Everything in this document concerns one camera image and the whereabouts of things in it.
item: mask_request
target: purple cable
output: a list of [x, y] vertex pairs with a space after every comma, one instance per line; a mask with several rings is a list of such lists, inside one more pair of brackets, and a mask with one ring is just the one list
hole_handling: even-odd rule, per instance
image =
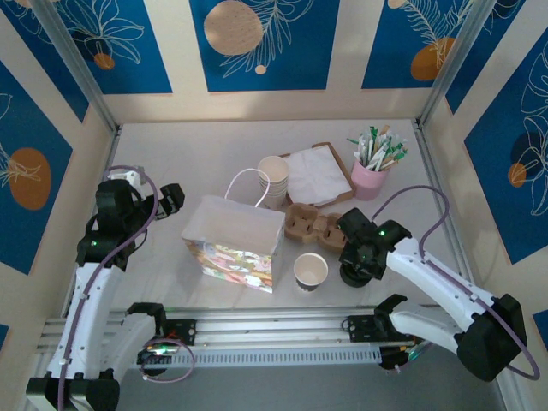
[[172, 338], [156, 338], [147, 342], [143, 346], [143, 348], [147, 348], [149, 345], [160, 343], [160, 342], [174, 343], [178, 345], [179, 347], [183, 347], [184, 349], [186, 349], [190, 353], [190, 356], [192, 358], [192, 365], [190, 366], [190, 369], [184, 375], [181, 375], [181, 377], [177, 377], [173, 379], [157, 379], [157, 378], [151, 377], [150, 375], [145, 374], [146, 361], [143, 361], [143, 363], [140, 366], [140, 373], [143, 374], [143, 379], [146, 381], [150, 381], [152, 383], [157, 383], [157, 384], [171, 384], [171, 383], [178, 383], [179, 381], [182, 381], [183, 379], [187, 378], [190, 374], [192, 374], [192, 371], [194, 370], [194, 366], [196, 365], [196, 357], [194, 357], [194, 353], [192, 352], [192, 350], [183, 341], [172, 339]]
[[[152, 221], [156, 217], [156, 211], [158, 210], [158, 190], [156, 189], [154, 182], [151, 180], [149, 176], [145, 174], [145, 172], [135, 167], [131, 167], [129, 165], [117, 165], [114, 167], [109, 167], [109, 169], [107, 169], [108, 172], [112, 170], [132, 170], [139, 173], [139, 175], [143, 177], [146, 180], [146, 182], [148, 182], [151, 186], [152, 196], [154, 197], [154, 205], [152, 206], [151, 215], [148, 217], [145, 224], [143, 224], [143, 226], [135, 234], [129, 237], [125, 242], [123, 242], [114, 250], [112, 250], [103, 259], [103, 261], [99, 263], [95, 271], [93, 271], [93, 274], [90, 277], [89, 281], [87, 282], [86, 287], [84, 288], [84, 291], [83, 291], [84, 295], [87, 295], [89, 293], [89, 290], [92, 288], [93, 283], [95, 282], [95, 279], [97, 278], [101, 270], [104, 269], [104, 266], [111, 259], [113, 259], [118, 253], [120, 253], [125, 247], [131, 244], [139, 235], [145, 232], [145, 230], [148, 228], [149, 225], [151, 225]], [[86, 299], [80, 299], [80, 301], [78, 302], [78, 307], [76, 308], [72, 325], [70, 326], [70, 332], [68, 333], [67, 344], [65, 346], [65, 352], [63, 355], [63, 359], [65, 360], [65, 363], [61, 366], [61, 372], [59, 375], [59, 385], [57, 387], [57, 410], [58, 411], [64, 410], [65, 379], [67, 377], [67, 368], [69, 367], [70, 352], [72, 351], [72, 344], [74, 342], [74, 337], [76, 335], [76, 328], [78, 327], [78, 322], [80, 321], [80, 316], [81, 316], [82, 309], [84, 307], [85, 302], [86, 302]]]
[[449, 199], [447, 198], [447, 196], [444, 194], [444, 192], [442, 192], [441, 190], [435, 188], [435, 187], [431, 187], [431, 186], [425, 186], [425, 185], [417, 185], [417, 186], [409, 186], [409, 187], [406, 187], [398, 192], [396, 192], [395, 194], [393, 194], [389, 199], [386, 200], [386, 202], [377, 210], [377, 212], [375, 212], [375, 214], [373, 215], [372, 217], [372, 220], [374, 220], [378, 214], [380, 214], [380, 212], [382, 210], [384, 210], [384, 208], [395, 198], [397, 197], [398, 195], [402, 194], [402, 193], [405, 193], [406, 191], [409, 191], [409, 190], [414, 190], [414, 189], [417, 189], [417, 188], [425, 188], [425, 189], [428, 189], [428, 190], [431, 190], [433, 191], [434, 193], [436, 194], [439, 194], [439, 196], [442, 198], [442, 200], [444, 201], [444, 204], [445, 204], [445, 210], [444, 210], [444, 214], [442, 215], [442, 217], [420, 238], [420, 241], [419, 241], [419, 252], [420, 252], [420, 257], [435, 271], [437, 272], [439, 275], [441, 275], [445, 280], [449, 281], [450, 283], [452, 283], [453, 285], [455, 285], [460, 291], [462, 291], [464, 294], [466, 294], [468, 297], [471, 297], [471, 300], [476, 302], [478, 305], [480, 305], [482, 308], [484, 308], [490, 315], [493, 316], [494, 319], [496, 319], [498, 321], [498, 323], [504, 328], [504, 330], [508, 333], [508, 335], [512, 338], [512, 340], [514, 340], [514, 343], [517, 344], [517, 346], [520, 348], [520, 350], [522, 351], [522, 353], [525, 355], [525, 357], [527, 358], [527, 360], [529, 361], [529, 364], [531, 364], [531, 367], [533, 368], [533, 374], [527, 374], [525, 372], [523, 372], [522, 370], [518, 370], [517, 368], [511, 366], [511, 365], [508, 365], [506, 366], [506, 368], [508, 368], [510, 371], [512, 372], [515, 372], [516, 374], [522, 376], [523, 378], [527, 378], [527, 379], [531, 379], [533, 381], [536, 381], [538, 379], [540, 379], [540, 370], [539, 370], [539, 366], [538, 364], [536, 363], [536, 361], [534, 360], [533, 356], [531, 355], [531, 353], [529, 352], [529, 350], [527, 349], [527, 347], [525, 346], [525, 344], [523, 343], [523, 341], [517, 336], [517, 334], [515, 334], [514, 330], [512, 330], [510, 328], [510, 326], [508, 325], [508, 323], [506, 323], [506, 321], [504, 321], [502, 319], [502, 317], [500, 315], [498, 315], [498, 313], [493, 310], [487, 303], [485, 303], [485, 301], [481, 300], [479, 297], [476, 296], [476, 299], [473, 300], [473, 292], [466, 288], [464, 285], [462, 285], [461, 283], [459, 283], [457, 280], [455, 280], [450, 274], [448, 274], [447, 272], [445, 272], [443, 269], [441, 269], [440, 267], [438, 267], [437, 265], [435, 265], [434, 263], [432, 263], [430, 260], [427, 260], [425, 259], [425, 242], [426, 242], [426, 238], [437, 228], [439, 227], [443, 222], [444, 220], [447, 218], [447, 216], [449, 216]]

